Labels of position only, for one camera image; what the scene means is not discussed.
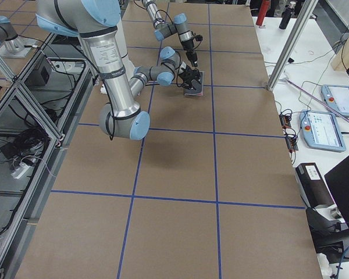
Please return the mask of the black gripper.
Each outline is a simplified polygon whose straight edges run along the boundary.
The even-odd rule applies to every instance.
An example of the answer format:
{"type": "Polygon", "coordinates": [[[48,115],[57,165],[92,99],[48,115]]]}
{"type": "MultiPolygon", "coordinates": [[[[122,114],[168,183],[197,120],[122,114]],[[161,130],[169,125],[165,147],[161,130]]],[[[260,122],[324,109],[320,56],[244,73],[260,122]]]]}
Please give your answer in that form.
{"type": "Polygon", "coordinates": [[[192,54],[195,53],[193,40],[181,41],[181,45],[183,47],[183,50],[186,51],[187,59],[191,62],[192,54]]]}
{"type": "MultiPolygon", "coordinates": [[[[196,52],[190,53],[190,62],[193,67],[198,67],[198,57],[196,52]]],[[[181,71],[177,75],[180,77],[183,81],[183,84],[191,84],[192,83],[192,90],[193,91],[202,91],[202,81],[199,80],[192,80],[192,68],[189,66],[181,67],[181,71]]]]}

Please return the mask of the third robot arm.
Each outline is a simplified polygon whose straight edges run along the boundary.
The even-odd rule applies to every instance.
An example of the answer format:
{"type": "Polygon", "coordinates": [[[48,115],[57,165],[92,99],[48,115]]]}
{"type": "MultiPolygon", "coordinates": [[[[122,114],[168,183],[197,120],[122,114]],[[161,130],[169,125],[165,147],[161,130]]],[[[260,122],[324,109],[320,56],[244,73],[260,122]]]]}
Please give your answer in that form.
{"type": "Polygon", "coordinates": [[[0,16],[0,55],[3,58],[25,58],[37,46],[36,39],[20,37],[10,20],[0,16]]]}

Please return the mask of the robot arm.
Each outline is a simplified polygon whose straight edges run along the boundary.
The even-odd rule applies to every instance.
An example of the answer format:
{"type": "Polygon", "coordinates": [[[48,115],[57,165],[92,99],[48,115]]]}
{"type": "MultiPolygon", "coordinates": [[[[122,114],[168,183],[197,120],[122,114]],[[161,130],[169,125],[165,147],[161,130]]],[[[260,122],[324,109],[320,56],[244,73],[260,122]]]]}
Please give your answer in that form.
{"type": "Polygon", "coordinates": [[[150,116],[135,98],[150,81],[169,86],[180,78],[185,95],[202,95],[203,76],[198,70],[194,46],[195,41],[202,41],[202,36],[190,30],[184,13],[167,23],[155,1],[142,3],[155,28],[156,39],[163,41],[178,35],[190,65],[167,46],[160,51],[160,65],[140,66],[127,73],[129,60],[120,53],[126,45],[119,1],[37,2],[38,26],[50,33],[78,38],[84,55],[102,80],[109,102],[100,112],[99,126],[111,138],[141,140],[146,136],[150,116]]]}
{"type": "Polygon", "coordinates": [[[173,19],[169,18],[170,23],[167,23],[161,16],[161,10],[158,9],[155,1],[141,1],[141,3],[152,21],[156,40],[163,41],[165,38],[177,34],[192,67],[198,67],[197,46],[194,45],[194,41],[201,43],[203,36],[196,34],[189,28],[186,15],[184,13],[178,14],[173,19]]]}

